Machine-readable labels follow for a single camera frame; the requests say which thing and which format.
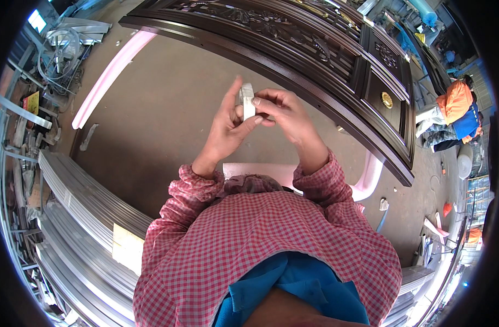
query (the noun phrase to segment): hand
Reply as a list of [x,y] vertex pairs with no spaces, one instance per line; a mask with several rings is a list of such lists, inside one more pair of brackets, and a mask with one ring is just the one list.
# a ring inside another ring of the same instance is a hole
[[[262,116],[253,116],[242,122],[244,110],[241,105],[235,107],[235,97],[241,86],[242,78],[237,76],[214,117],[206,145],[191,165],[195,174],[206,179],[212,179],[219,161],[235,152],[246,136],[264,121]],[[266,126],[274,124],[272,121],[263,123]]]
[[255,93],[252,103],[265,122],[272,121],[269,116],[277,120],[285,137],[297,148],[305,175],[313,174],[328,163],[327,147],[295,93],[266,88]]
[[317,130],[295,93],[265,88],[255,93],[252,103],[258,114],[264,114],[264,118],[271,115],[277,120],[291,143],[298,145],[318,137]]

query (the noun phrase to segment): decorative door panel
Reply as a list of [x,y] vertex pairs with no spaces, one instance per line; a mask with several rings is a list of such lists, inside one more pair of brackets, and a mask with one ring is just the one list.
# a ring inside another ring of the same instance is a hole
[[[294,91],[411,186],[414,109],[402,49],[353,8],[332,3],[147,0],[119,23],[212,51]],[[389,45],[387,64],[386,51],[371,49],[375,40]]]

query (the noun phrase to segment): blue inner garment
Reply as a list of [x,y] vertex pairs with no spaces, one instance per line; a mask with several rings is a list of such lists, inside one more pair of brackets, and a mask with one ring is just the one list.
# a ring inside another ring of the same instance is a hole
[[369,325],[355,284],[342,283],[324,262],[300,252],[281,252],[228,287],[214,327],[242,326],[272,287],[291,293],[323,316]]

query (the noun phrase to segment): orange plastic bag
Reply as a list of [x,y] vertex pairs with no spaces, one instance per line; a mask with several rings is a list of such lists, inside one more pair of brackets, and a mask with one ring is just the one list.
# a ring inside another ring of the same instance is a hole
[[442,208],[442,213],[444,214],[443,217],[446,217],[447,214],[453,209],[451,203],[445,203],[444,207]]

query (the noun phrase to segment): pink checkered shirt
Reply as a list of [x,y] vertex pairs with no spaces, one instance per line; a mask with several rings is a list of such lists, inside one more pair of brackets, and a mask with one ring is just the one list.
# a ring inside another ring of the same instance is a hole
[[146,233],[133,296],[138,326],[211,326],[228,285],[284,251],[309,254],[352,280],[371,325],[387,316],[402,281],[399,258],[353,202],[332,152],[314,174],[295,170],[293,186],[304,197],[238,193],[211,205],[222,173],[205,180],[183,165],[179,174]]

